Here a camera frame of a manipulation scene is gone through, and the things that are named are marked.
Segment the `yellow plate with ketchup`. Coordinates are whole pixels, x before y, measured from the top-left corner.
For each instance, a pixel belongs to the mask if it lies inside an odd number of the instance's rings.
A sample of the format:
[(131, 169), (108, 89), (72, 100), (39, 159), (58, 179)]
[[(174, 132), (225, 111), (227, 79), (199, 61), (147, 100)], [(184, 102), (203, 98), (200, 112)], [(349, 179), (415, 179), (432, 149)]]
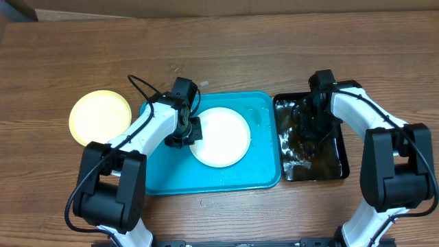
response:
[(118, 93), (98, 90), (81, 97), (71, 109), (69, 130), (81, 145), (91, 141), (106, 143), (131, 124), (129, 103)]

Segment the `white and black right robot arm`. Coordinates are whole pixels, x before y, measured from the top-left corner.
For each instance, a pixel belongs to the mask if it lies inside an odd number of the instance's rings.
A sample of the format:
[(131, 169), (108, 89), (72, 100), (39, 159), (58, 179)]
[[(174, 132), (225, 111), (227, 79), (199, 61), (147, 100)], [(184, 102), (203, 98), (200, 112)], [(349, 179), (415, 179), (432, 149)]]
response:
[(317, 143), (345, 122), (364, 143), (359, 177), (363, 200), (328, 246), (395, 246), (382, 236), (397, 219), (424, 217), (438, 207), (429, 128), (392, 116), (358, 82), (338, 82), (330, 69), (316, 71), (308, 83), (310, 92), (290, 114), (300, 137)]

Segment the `white plate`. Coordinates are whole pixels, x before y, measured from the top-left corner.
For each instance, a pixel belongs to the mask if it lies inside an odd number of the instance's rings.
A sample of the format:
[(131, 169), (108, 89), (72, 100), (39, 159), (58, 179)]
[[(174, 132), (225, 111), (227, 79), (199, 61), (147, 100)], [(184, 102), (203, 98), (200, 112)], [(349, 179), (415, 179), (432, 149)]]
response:
[(202, 139), (190, 146), (199, 162), (214, 168), (224, 168), (240, 161), (251, 141), (247, 121), (236, 111), (215, 107), (201, 112)]

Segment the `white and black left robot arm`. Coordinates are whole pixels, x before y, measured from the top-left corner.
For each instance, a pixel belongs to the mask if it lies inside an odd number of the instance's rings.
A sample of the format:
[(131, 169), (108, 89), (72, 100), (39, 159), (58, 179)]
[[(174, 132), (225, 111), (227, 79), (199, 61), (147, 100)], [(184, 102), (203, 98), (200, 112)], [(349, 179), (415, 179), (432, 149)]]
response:
[(112, 246), (151, 246), (154, 236), (142, 219), (147, 159), (160, 143), (171, 148), (202, 139), (195, 115), (201, 92), (178, 77), (170, 91), (157, 91), (143, 114), (108, 143), (90, 142), (83, 151), (77, 184), (65, 210), (75, 232), (101, 233)]

